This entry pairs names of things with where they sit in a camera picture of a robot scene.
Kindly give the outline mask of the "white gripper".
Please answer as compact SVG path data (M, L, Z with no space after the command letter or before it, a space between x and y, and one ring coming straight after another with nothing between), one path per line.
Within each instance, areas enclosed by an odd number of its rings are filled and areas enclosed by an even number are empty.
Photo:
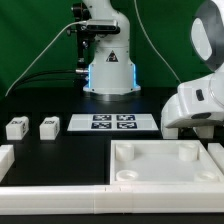
M161 128L199 128L224 124L224 109L211 97L199 101L196 96L173 95L161 112Z

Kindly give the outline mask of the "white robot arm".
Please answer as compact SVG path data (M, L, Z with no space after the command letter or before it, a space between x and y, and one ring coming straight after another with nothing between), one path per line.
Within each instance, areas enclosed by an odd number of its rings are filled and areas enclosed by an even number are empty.
M86 31L97 34L86 92L117 96L136 92L135 65L129 58L129 20L110 0L82 0L91 18ZM210 75L178 86L161 113L161 129L216 126L224 123L224 0L205 0L191 28L191 43Z

